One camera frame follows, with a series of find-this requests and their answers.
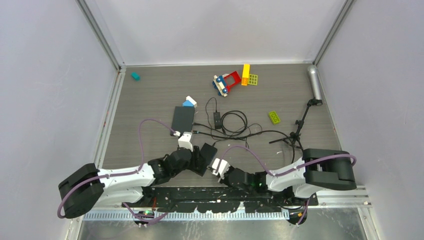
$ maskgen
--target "red toy part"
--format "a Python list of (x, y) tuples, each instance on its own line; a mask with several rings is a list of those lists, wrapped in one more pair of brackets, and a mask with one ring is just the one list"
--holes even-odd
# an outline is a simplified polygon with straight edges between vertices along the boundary
[(240, 78), (239, 74), (237, 73), (237, 71), (233, 71), (232, 73), (228, 74), (227, 76), (224, 77), (224, 80), (226, 80), (228, 77), (232, 77), (234, 79), (234, 83), (231, 85), (226, 86), (226, 89), (228, 90), (228, 93), (230, 93), (231, 88), (234, 87), (235, 85), (239, 84), (242, 82), (242, 79)]

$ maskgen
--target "yellow block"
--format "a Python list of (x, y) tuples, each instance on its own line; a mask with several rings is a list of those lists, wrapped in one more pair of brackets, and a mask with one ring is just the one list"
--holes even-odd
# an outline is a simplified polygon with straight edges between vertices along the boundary
[(245, 64), (243, 66), (243, 74), (241, 75), (241, 85), (247, 86), (249, 82), (249, 72), (251, 70), (250, 64)]

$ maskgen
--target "green toy block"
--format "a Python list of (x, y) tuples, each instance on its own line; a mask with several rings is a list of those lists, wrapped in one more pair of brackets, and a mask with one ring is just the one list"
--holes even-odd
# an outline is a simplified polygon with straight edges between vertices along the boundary
[(281, 122), (280, 118), (278, 117), (276, 111), (271, 111), (270, 113), (268, 113), (269, 118), (271, 119), (271, 122), (273, 124), (279, 124)]
[(249, 81), (247, 82), (249, 85), (258, 85), (258, 75), (249, 74)]

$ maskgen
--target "perforated metal strip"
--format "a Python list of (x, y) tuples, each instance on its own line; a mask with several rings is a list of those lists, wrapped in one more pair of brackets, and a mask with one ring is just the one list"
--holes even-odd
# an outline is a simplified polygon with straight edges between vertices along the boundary
[[(288, 220), (289, 211), (245, 213), (243, 209), (233, 213), (181, 213), (170, 212), (161, 221), (222, 221), (222, 220)], [(83, 221), (134, 221), (128, 210), (91, 210)]]

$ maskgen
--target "power adapter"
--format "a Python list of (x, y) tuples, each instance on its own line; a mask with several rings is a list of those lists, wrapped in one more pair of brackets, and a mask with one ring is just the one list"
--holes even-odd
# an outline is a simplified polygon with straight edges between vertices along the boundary
[(223, 127), (221, 113), (219, 111), (213, 113), (213, 123), (215, 124), (215, 130), (221, 129)]

